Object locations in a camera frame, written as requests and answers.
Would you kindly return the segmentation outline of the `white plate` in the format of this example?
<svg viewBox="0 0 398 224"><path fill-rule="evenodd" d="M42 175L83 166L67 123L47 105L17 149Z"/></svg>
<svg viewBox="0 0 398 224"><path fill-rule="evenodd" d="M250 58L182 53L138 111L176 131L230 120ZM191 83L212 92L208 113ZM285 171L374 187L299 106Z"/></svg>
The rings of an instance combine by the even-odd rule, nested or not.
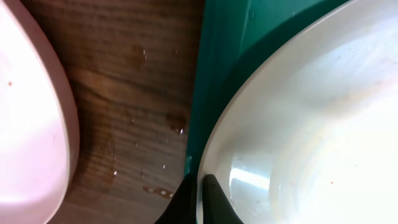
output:
<svg viewBox="0 0 398 224"><path fill-rule="evenodd" d="M397 1L349 1L268 58L213 129L208 174L244 223L396 223Z"/></svg>
<svg viewBox="0 0 398 224"><path fill-rule="evenodd" d="M79 147L77 108L57 54L20 1L2 1L1 222L49 222Z"/></svg>

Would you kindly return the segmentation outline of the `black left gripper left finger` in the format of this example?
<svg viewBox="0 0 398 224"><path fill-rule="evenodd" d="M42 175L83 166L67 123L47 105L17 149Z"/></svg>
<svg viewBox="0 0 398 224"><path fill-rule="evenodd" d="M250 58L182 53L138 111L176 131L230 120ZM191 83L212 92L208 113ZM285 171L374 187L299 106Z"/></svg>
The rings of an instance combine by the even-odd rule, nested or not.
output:
<svg viewBox="0 0 398 224"><path fill-rule="evenodd" d="M155 224L196 224L197 178L187 174Z"/></svg>

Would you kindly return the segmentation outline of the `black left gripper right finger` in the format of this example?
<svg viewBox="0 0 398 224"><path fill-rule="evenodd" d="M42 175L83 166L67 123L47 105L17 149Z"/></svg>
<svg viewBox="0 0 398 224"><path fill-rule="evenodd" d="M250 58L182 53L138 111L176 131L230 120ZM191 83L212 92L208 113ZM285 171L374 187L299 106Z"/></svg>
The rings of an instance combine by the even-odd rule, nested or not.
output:
<svg viewBox="0 0 398 224"><path fill-rule="evenodd" d="M202 202L204 224L243 224L213 174L203 178Z"/></svg>

